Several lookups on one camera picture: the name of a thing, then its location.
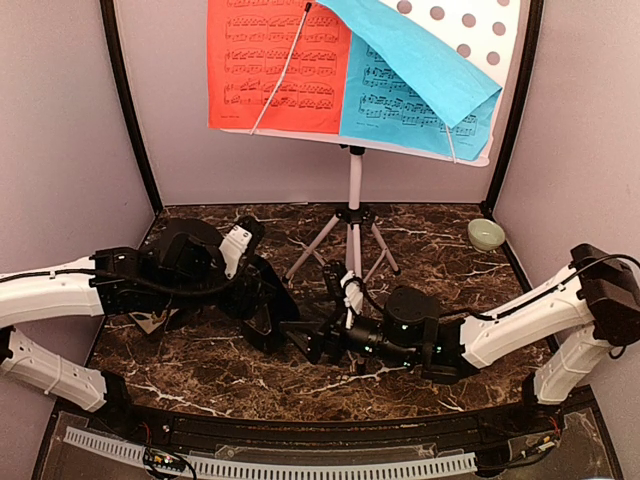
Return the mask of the black metronome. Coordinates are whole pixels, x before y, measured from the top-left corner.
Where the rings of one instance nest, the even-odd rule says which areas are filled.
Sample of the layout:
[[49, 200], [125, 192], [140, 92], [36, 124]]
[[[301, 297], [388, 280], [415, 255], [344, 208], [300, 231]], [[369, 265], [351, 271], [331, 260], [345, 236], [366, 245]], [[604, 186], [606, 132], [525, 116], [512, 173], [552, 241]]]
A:
[[248, 268], [252, 299], [257, 299], [257, 310], [241, 323], [243, 338], [254, 348], [265, 353], [275, 353], [287, 341], [280, 326], [282, 323], [300, 320], [300, 310], [271, 264], [261, 256], [255, 256]]

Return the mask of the white folding tripod stand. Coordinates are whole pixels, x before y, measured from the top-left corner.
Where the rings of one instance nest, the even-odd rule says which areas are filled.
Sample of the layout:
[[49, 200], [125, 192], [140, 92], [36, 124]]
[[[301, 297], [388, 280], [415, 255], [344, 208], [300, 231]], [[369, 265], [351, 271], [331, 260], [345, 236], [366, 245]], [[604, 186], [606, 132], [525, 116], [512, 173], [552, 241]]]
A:
[[[328, 273], [329, 285], [327, 290], [329, 298], [337, 302], [336, 310], [329, 319], [321, 323], [306, 322], [312, 328], [326, 323], [336, 324], [344, 331], [352, 329], [356, 319], [361, 317], [364, 303], [367, 301], [365, 284], [375, 272], [376, 267], [382, 261], [387, 261], [394, 275], [399, 275], [401, 269], [382, 237], [376, 224], [376, 216], [369, 206], [361, 202], [365, 149], [350, 145], [344, 145], [342, 148], [348, 151], [350, 156], [347, 204], [334, 211], [331, 219], [311, 243], [305, 247], [303, 253], [285, 273], [282, 280], [285, 284], [289, 283], [311, 256], [315, 257], [319, 263], [323, 263], [324, 260], [317, 252], [317, 248], [339, 223], [344, 223], [346, 225], [345, 265], [343, 267], [330, 265], [324, 268], [324, 271]], [[381, 253], [374, 266], [367, 273], [364, 273], [362, 267], [362, 230], [366, 226], [370, 228]]]

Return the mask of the red sheet music page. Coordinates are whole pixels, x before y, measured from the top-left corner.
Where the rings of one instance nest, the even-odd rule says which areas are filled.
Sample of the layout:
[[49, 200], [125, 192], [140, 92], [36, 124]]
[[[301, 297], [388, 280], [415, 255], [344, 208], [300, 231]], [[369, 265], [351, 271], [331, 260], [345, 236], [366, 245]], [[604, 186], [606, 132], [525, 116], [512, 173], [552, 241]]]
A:
[[314, 1], [209, 2], [209, 127], [338, 134], [350, 46]]

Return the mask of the blue sheet music page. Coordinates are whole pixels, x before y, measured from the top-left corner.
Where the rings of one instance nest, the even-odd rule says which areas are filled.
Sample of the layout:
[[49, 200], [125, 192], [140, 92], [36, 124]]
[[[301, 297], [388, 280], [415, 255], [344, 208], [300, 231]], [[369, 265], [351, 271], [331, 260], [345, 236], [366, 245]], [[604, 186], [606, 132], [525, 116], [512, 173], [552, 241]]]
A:
[[326, 1], [351, 30], [340, 134], [474, 162], [502, 88], [380, 1]]

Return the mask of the white perforated music stand desk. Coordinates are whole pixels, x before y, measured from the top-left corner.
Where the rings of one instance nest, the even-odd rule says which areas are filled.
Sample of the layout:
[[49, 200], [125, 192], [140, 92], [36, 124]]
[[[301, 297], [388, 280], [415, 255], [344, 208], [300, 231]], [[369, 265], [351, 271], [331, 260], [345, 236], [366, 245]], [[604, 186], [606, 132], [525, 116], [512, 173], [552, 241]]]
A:
[[208, 125], [485, 165], [516, 1], [212, 1]]

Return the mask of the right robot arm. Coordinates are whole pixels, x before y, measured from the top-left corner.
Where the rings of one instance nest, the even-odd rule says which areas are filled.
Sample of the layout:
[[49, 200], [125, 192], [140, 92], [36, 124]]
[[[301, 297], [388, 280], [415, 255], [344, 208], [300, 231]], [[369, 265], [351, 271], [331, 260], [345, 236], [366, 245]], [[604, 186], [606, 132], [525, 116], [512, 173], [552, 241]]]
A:
[[422, 378], [445, 385], [568, 331], [551, 359], [526, 378], [524, 401], [511, 410], [511, 426], [530, 434], [547, 420], [549, 406], [564, 402], [605, 357], [638, 342], [638, 271], [637, 259], [583, 243], [554, 277], [486, 313], [445, 312], [436, 297], [398, 286], [379, 307], [380, 320], [374, 320], [362, 312], [371, 299], [363, 280], [331, 262], [324, 278], [335, 303], [332, 315], [320, 323], [283, 322], [279, 330], [313, 364], [322, 357], [339, 362], [354, 352], [419, 367]]

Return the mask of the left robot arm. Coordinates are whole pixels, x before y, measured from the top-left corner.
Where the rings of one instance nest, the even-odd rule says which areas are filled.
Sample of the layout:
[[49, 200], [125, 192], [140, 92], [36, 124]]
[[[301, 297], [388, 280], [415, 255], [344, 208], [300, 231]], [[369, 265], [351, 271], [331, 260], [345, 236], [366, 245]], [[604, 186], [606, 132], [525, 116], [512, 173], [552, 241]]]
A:
[[120, 436], [141, 427], [117, 375], [85, 368], [55, 354], [19, 330], [31, 321], [60, 317], [140, 314], [169, 318], [179, 310], [230, 303], [237, 318], [249, 318], [261, 302], [235, 299], [265, 229], [252, 216], [226, 235], [197, 219], [169, 221], [146, 248], [103, 249], [70, 263], [6, 274], [1, 278], [1, 373], [61, 397], [85, 411], [100, 412]]

